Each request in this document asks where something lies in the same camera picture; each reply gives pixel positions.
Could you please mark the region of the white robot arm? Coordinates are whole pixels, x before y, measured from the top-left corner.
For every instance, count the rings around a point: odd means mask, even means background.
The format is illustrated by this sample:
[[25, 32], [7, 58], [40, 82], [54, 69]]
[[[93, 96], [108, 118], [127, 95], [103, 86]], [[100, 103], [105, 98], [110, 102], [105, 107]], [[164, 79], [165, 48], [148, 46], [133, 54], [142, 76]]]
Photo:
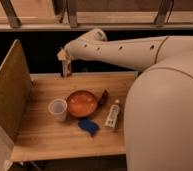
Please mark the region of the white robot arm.
[[139, 71], [124, 110], [128, 171], [193, 171], [193, 36], [109, 41], [93, 29], [61, 48], [58, 59]]

